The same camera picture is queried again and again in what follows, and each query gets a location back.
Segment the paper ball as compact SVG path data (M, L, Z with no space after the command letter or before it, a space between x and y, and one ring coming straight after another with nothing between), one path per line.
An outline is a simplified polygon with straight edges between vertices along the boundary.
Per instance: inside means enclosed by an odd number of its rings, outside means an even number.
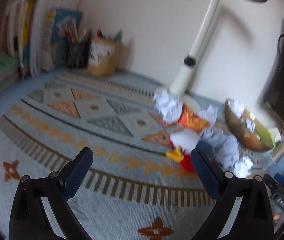
M239 143L234 135L221 129L207 128L201 133L201 139L213 148L213 159L225 171L232 171L238 178L251 175L254 163L249 157L240 157Z
M199 118L207 121L209 123L210 128L213 128L217 120L217 113L218 113L218 108L209 105L208 109L206 110L203 109L199 111L197 115L199 116Z
M174 124L181 118L183 102L168 89L156 92L153 101L156 102L156 109L158 109L163 121L167 124Z

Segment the white red duck plush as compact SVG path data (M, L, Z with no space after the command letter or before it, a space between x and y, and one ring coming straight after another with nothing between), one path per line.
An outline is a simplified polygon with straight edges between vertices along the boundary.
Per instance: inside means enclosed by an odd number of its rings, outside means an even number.
M204 150L209 144L200 139L200 136L189 129L184 129L172 133L169 139L171 151L166 152L165 156L170 160L179 163L181 168L188 173L196 173L191 161L191 153L195 148Z

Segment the orange snack wrapper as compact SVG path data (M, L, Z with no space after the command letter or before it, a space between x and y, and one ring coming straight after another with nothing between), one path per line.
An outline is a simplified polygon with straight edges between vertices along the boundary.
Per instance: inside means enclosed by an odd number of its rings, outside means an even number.
M178 120L178 124L179 126L193 130L198 134L210 126L207 120L200 118L185 104L182 107L182 114Z

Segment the paper ball front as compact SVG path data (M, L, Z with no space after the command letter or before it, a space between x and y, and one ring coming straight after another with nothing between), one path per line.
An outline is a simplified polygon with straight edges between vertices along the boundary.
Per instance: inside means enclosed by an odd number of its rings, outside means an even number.
M203 109L199 111L197 115L199 116L199 118L207 121L209 123L210 128L213 128L217 120L217 113L218 113L218 108L209 105L208 109L206 110Z

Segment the brown wooden bowl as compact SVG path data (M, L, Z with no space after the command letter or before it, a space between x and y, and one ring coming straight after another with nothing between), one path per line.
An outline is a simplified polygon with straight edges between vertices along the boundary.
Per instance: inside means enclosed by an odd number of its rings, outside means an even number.
M239 102L226 99L224 114L229 131L242 146L258 153L274 148L274 140L270 132Z

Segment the patterned blue woven mat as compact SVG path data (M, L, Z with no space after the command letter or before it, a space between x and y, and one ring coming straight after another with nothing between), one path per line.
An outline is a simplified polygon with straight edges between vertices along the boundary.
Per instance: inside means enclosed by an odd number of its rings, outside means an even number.
M93 164L68 204L93 239L190 239L216 202L165 156L179 128L162 121L153 89L130 74L64 73L0 95L0 233L24 175L59 171L89 147Z

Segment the black mesh pen holder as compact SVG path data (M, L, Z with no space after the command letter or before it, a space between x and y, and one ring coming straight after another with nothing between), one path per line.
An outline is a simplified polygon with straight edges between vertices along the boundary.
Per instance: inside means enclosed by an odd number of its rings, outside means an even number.
M69 42L67 47L66 66L69 69L81 69L88 66L90 55L90 38L84 42Z

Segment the yellow paper pen holder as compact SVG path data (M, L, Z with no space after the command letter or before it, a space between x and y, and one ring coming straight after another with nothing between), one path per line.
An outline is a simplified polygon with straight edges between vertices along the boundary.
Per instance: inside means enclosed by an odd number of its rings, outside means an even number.
M113 75L119 63L121 49L121 42L100 37L92 38L88 57L88 74L99 77Z

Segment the blue cover book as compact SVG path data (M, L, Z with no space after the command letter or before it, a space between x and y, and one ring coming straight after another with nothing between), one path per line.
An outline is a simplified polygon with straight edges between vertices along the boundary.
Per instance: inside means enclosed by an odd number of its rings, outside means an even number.
M41 66L46 72L65 65L68 38L66 30L78 27L82 12L63 8L50 8L45 18L41 45Z

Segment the white desk lamp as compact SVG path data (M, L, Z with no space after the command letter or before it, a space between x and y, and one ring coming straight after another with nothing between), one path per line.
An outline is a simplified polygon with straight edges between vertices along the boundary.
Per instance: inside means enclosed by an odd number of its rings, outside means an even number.
M189 96L186 96L185 92L196 69L197 57L204 44L210 25L213 21L213 17L217 10L219 1L220 0L210 0L207 12L204 16L203 22L201 24L201 27L199 28L198 34L195 37L192 47L189 53L186 55L183 64L179 68L177 75L176 77L174 77L173 82L171 83L169 88L159 87L155 90L154 93L161 92L164 89L168 89L173 95L178 96L183 103L186 103L190 107L194 107L195 111L199 110L198 103ZM265 3L267 0L250 1L256 3Z

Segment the yellow spine book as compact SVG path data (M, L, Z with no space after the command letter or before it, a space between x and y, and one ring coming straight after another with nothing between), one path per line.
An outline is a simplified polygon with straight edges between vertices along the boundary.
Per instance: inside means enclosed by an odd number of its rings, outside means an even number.
M33 11L35 0L22 0L19 17L18 30L18 51L21 68L25 67L25 62L28 60L28 52L26 49L29 46L29 36L33 20Z

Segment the white paper stack upright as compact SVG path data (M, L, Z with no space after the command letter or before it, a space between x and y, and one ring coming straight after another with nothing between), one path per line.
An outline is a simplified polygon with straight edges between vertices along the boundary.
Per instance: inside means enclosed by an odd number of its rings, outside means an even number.
M29 69L32 77L43 70L43 60L49 51L57 10L79 9L81 0L36 0L29 42Z

